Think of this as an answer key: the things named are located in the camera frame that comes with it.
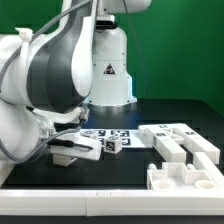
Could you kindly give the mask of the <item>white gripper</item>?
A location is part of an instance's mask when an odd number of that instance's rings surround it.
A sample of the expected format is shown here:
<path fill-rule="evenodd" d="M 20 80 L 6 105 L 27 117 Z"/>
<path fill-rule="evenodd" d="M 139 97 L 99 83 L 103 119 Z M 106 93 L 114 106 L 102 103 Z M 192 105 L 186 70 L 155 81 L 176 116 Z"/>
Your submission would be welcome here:
<path fill-rule="evenodd" d="M 101 155 L 101 142 L 78 134 L 64 134 L 48 143 L 52 154 L 97 161 Z"/>

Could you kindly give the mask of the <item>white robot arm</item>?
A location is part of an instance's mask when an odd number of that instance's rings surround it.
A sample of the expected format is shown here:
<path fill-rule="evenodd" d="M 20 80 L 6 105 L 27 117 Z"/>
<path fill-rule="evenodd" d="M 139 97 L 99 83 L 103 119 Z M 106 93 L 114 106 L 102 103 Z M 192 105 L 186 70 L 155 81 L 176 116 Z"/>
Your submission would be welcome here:
<path fill-rule="evenodd" d="M 84 122 L 87 103 L 122 110 L 137 102 L 126 70 L 127 36 L 114 15 L 152 0 L 63 0 L 34 32 L 0 35 L 0 161 L 19 164 L 59 136 L 55 123 Z"/>

